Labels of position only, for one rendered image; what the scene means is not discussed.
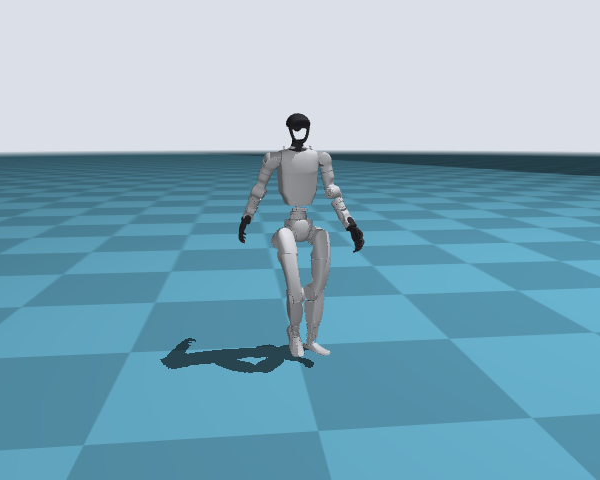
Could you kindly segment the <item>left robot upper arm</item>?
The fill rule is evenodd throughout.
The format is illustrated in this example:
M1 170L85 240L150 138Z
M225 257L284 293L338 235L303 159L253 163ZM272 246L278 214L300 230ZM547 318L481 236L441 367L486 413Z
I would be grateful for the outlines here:
M321 167L321 177L324 184L324 194L328 199L334 199L340 196L340 188L334 185L334 173L332 168L331 156L326 152L317 152L319 157L319 166Z

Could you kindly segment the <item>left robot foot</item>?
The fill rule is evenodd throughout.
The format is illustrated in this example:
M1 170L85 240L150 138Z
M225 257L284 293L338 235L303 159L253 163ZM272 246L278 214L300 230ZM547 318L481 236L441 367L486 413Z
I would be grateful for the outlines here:
M311 343L311 342L310 342ZM306 345L305 345L306 344ZM309 343L308 343L309 344ZM303 344L303 347L319 354L319 355L329 355L330 351L326 350L325 348L321 347L319 344L317 343L313 343L311 346L307 346L307 342Z

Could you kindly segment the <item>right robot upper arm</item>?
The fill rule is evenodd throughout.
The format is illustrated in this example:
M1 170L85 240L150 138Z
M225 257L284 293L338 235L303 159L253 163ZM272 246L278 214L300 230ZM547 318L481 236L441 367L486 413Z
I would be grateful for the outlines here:
M252 194L253 196L262 199L267 189L266 184L268 183L273 170L276 169L280 165L281 161L281 152L269 152L263 158L263 163L260 168L257 184L255 185Z

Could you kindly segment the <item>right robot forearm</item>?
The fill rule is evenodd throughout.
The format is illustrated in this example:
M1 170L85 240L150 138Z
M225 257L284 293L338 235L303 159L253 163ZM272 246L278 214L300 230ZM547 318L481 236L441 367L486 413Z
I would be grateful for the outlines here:
M246 209L245 209L244 215L243 215L243 219L247 215L251 216L251 221L253 220L254 214L256 213L258 205L259 205L259 203L261 201L261 199L259 199L259 198L255 197L255 196L251 195L252 191L253 191L253 189L255 187L255 185L252 187L252 190L251 190L251 193L250 193L250 196L249 196L249 201L247 203L247 206L246 206Z

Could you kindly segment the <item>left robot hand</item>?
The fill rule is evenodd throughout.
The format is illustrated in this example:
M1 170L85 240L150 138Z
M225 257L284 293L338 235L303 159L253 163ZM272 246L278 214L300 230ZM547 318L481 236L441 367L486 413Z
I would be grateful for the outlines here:
M363 233L358 227L356 227L357 225L352 217L348 217L347 220L350 225L346 228L346 230L350 231L352 240L354 241L356 247L353 252L357 252L364 244Z

